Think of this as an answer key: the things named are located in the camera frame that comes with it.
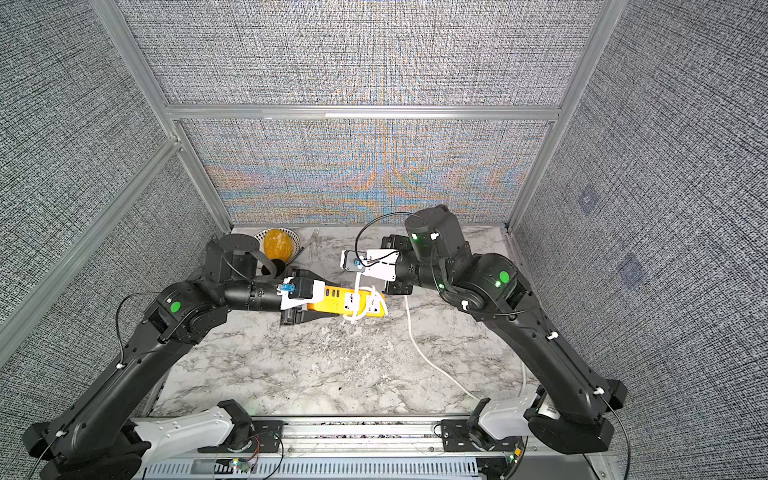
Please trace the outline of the orange power strip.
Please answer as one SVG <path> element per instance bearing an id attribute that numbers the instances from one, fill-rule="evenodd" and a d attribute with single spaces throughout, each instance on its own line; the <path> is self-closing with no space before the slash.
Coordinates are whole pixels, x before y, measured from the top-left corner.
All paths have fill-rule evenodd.
<path id="1" fill-rule="evenodd" d="M 340 315 L 358 320 L 363 317 L 381 318 L 388 314 L 386 299 L 374 287 L 358 290 L 326 286 L 321 301 L 310 303 L 311 311 Z"/>

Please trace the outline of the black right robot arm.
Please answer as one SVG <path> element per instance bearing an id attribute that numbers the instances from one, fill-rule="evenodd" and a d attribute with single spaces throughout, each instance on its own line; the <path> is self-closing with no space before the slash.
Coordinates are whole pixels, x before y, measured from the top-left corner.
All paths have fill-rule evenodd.
<path id="1" fill-rule="evenodd" d="M 588 366 L 510 259 L 472 252 L 447 206 L 411 214 L 404 226 L 405 234 L 381 241 L 395 252 L 386 293 L 408 295 L 415 286 L 436 291 L 509 345 L 540 383 L 513 399 L 481 400 L 467 422 L 470 438 L 487 448 L 532 435 L 562 454 L 607 451 L 615 428 L 606 415 L 623 407 L 626 386 Z"/>

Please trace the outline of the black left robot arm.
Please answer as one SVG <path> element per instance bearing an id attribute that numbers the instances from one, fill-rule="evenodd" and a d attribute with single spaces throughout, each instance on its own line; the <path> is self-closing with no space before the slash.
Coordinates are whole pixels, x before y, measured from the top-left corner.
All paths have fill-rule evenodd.
<path id="1" fill-rule="evenodd" d="M 141 400 L 232 311 L 278 312 L 311 320 L 329 283 L 305 269 L 280 268 L 245 234 L 212 238 L 199 272 L 154 295 L 142 320 L 92 385 L 59 417 L 22 436 L 43 479 L 131 479 L 186 450 L 173 433 L 153 434 L 132 420 Z"/>

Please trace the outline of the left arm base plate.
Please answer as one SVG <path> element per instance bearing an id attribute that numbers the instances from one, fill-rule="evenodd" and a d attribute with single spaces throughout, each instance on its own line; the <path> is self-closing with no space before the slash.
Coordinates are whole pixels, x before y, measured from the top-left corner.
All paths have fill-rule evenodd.
<path id="1" fill-rule="evenodd" d="M 235 400 L 222 400 L 217 406 L 229 416 L 233 428 L 218 445 L 197 449 L 198 453 L 279 453 L 284 422 L 254 420 Z"/>

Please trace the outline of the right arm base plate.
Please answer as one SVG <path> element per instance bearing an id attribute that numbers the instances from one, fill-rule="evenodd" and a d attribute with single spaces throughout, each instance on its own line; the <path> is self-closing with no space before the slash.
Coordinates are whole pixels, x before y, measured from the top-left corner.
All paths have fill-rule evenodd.
<path id="1" fill-rule="evenodd" d="M 525 436 L 496 439 L 480 426 L 480 414 L 490 402 L 490 398 L 481 399 L 465 420 L 443 419 L 435 426 L 445 452 L 507 452 L 524 444 Z"/>

